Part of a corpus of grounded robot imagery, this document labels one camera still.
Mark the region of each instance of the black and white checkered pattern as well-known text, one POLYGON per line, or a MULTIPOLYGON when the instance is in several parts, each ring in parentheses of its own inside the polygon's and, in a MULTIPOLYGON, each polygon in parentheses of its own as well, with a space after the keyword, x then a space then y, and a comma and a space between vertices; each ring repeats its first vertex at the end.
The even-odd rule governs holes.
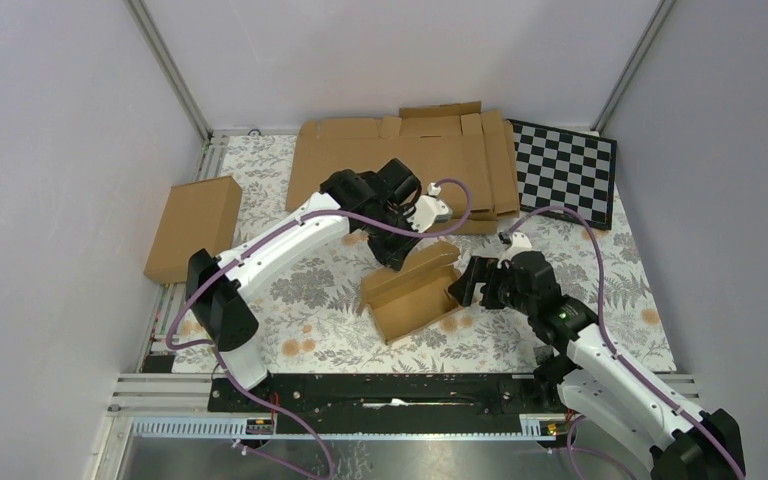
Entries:
MULTIPOLYGON (((592 227, 610 230, 616 142, 517 120, 511 122, 521 210, 563 205, 577 211, 592 227)), ((575 222, 564 214, 548 216, 575 222)))

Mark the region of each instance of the tabletop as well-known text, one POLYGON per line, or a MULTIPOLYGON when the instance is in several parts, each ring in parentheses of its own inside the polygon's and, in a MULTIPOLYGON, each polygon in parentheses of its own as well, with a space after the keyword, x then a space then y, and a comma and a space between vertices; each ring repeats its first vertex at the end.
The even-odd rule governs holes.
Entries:
MULTIPOLYGON (((232 137, 220 175, 243 190, 234 245, 254 238, 287 216, 284 200, 293 163, 294 135, 232 137)), ((590 239, 579 225, 535 217, 521 227, 553 265, 564 292, 596 309, 598 269, 590 239)), ((596 231, 605 261, 605 320, 612 335, 653 371, 675 371, 646 273, 615 192, 610 232, 596 231)), ((385 345, 368 311, 357 312, 360 280, 380 268, 362 232, 325 245, 282 273, 250 304, 260 322, 261 354, 273 373, 527 373, 542 343, 527 318, 513 310, 463 309, 385 345)), ((494 235, 454 235, 463 271, 471 255, 498 256, 494 235)), ((420 241, 416 248, 437 239, 420 241)), ((207 338, 192 313, 180 341, 207 338)), ((208 347, 178 352, 174 373, 210 373, 208 347)))

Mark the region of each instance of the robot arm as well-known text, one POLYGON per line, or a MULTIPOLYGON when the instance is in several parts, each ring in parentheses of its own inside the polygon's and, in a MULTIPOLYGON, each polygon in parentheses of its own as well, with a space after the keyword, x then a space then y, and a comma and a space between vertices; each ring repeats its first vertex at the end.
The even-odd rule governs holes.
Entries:
POLYGON ((556 388, 564 405, 590 418, 631 450, 651 470, 653 479, 734 478, 713 445, 622 363, 629 362, 656 389, 713 432, 744 468, 740 432, 731 416, 723 410, 706 413, 608 337, 614 346, 610 349, 599 330, 597 315, 561 292, 551 265, 543 254, 531 251, 525 235, 515 233, 503 241, 510 247, 500 258, 472 257, 449 293, 467 306, 476 284, 483 283, 483 307, 513 308, 528 315, 537 337, 558 352, 534 372, 547 390, 556 388))
POLYGON ((432 184, 428 190, 428 195, 423 195, 419 180, 396 159, 378 172, 343 170, 331 175, 319 192, 257 238, 216 257, 201 250, 190 258, 188 296, 221 268, 241 259, 252 245, 266 242, 213 283, 192 308, 228 369, 245 388, 257 385, 267 375, 253 338, 258 321, 248 302, 281 272, 316 248, 357 229, 369 234, 367 244, 376 260, 394 270, 401 269, 405 257, 419 242, 418 238, 367 226, 342 215, 323 215, 306 222, 302 216, 342 210, 402 230, 424 232, 452 217, 451 209, 437 198, 440 188, 432 184), (297 226, 288 229, 287 224, 297 226))

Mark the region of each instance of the white wall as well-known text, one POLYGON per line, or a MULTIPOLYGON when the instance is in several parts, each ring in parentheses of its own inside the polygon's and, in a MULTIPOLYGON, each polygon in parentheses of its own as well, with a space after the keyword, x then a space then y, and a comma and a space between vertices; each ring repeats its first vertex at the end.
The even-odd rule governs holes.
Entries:
POLYGON ((606 135, 676 360, 768 478, 768 2, 679 2, 606 135))
POLYGON ((214 128, 483 100, 590 125, 658 0, 148 0, 214 128))
POLYGON ((0 478, 82 474, 198 148, 123 1, 0 1, 0 478))

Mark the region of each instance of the small cardboard box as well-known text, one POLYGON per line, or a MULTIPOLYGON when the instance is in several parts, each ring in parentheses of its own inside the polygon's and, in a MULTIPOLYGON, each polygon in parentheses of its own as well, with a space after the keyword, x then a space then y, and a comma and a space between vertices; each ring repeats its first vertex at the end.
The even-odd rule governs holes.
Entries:
POLYGON ((206 249, 217 255, 231 248, 243 190, 232 177, 220 177, 172 187, 145 276, 157 283, 187 280, 190 257, 206 249))
POLYGON ((460 250, 437 242, 408 255, 398 272, 381 268, 360 283, 360 306, 372 311, 387 345, 461 309, 446 291, 460 272, 460 250))
MULTIPOLYGON (((519 213, 513 130, 506 123, 498 110, 482 113, 481 102, 307 122, 296 141, 286 209, 298 208, 333 172, 374 171, 398 158, 423 185, 442 178, 466 183, 471 225, 459 233, 495 233, 498 218, 519 213)), ((445 185, 441 198, 455 218, 464 213, 466 197, 457 186, 445 185)))

